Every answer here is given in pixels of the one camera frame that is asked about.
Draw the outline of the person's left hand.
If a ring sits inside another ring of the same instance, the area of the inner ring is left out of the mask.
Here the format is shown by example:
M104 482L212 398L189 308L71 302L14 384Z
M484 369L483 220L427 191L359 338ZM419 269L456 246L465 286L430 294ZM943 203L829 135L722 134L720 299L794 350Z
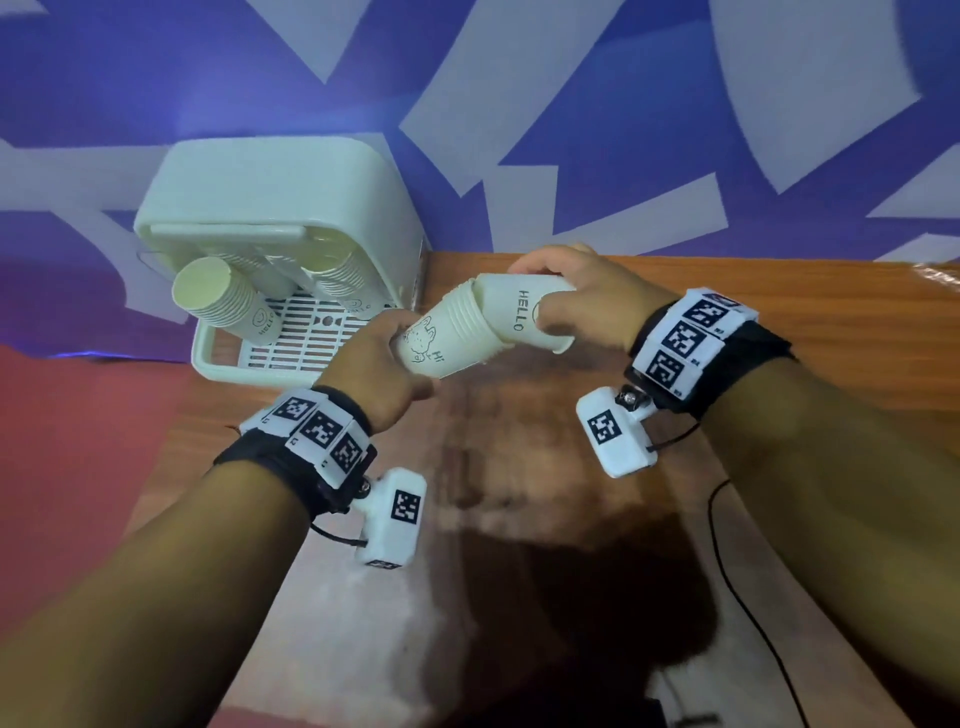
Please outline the person's left hand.
M346 341L313 389L334 390L349 398L366 417L370 434L388 431L413 404L391 397L392 374L412 374L395 358L391 344L418 320L418 314L407 309L377 315Z

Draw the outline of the person's right hand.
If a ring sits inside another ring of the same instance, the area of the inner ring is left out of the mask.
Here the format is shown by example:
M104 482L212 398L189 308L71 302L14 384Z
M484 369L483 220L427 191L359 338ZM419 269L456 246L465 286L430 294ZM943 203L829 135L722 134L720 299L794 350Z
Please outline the person's right hand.
M625 354L647 320L680 298L582 243L532 250L507 272L563 277L581 297L580 333L574 337Z

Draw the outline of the white printed paper cup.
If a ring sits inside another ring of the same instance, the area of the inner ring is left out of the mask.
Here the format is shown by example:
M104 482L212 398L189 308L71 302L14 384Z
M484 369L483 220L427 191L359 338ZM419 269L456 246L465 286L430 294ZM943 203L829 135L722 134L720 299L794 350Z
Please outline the white printed paper cup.
M546 295L575 289L562 276L481 273L472 289L486 322L503 341L529 345L555 355L563 354L573 345L573 336L547 334L537 326L540 303Z

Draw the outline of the stack of printed paper cups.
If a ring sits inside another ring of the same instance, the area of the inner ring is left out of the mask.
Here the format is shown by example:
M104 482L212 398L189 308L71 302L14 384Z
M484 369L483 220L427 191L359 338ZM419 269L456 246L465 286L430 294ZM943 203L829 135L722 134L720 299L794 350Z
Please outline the stack of printed paper cups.
M484 317L474 295L475 278L449 291L391 344L412 374L441 380L490 361L514 344L503 341Z

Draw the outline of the person's right forearm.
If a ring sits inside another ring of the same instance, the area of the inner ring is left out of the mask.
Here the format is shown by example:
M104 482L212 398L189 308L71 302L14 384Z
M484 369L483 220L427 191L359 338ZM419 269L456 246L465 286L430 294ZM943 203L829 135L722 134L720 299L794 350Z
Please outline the person's right forearm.
M790 358L733 383L701 427L834 623L960 710L960 456Z

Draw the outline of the person's left forearm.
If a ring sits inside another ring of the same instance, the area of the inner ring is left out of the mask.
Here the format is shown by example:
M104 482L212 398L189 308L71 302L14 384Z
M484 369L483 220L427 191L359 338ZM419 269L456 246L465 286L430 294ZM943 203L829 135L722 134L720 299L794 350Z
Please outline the person's left forearm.
M212 467L0 640L0 728L206 728L308 531L269 470Z

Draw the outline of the black wristband with marker tags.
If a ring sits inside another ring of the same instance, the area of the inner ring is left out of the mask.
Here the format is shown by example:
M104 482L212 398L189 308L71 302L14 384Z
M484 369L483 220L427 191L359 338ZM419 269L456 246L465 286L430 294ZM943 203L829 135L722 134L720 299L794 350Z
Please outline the black wristband with marker tags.
M795 360L791 343L761 325L757 310L706 287L655 310L629 356L630 384L658 409L696 420L753 370Z
M246 462L265 469L311 519L346 513L378 454L366 415L330 387L284 392L242 421L238 431L213 465Z

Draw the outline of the paper cup stack in dispenser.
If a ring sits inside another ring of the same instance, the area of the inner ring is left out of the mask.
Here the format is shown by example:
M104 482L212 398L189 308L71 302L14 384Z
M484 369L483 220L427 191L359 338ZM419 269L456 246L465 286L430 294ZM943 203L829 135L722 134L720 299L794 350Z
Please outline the paper cup stack in dispenser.
M270 346L282 334L282 318L267 297L219 257L193 260L175 275L174 303L199 322L224 330L253 345Z
M356 245L314 257L302 269L315 293L337 303L353 318L370 321L396 307L377 267Z

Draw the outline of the white cup dispenser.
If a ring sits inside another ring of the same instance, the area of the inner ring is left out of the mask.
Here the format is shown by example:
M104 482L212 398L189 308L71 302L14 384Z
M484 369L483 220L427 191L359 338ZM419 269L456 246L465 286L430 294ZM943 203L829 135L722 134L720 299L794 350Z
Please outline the white cup dispenser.
M178 273L220 257L260 279L282 332L258 346L197 322L194 369L218 383L293 387L314 383L367 321L315 293L303 265L354 245L394 299L415 310L430 245L400 171L387 154L342 136L183 141L164 156L134 219L159 262Z

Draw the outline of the clear plastic wrap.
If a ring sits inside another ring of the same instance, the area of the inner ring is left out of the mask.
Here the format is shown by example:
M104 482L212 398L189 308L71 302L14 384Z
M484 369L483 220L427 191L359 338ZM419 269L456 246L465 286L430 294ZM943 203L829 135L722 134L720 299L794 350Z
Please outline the clear plastic wrap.
M920 279L960 296L960 261L946 263L918 262L910 266Z

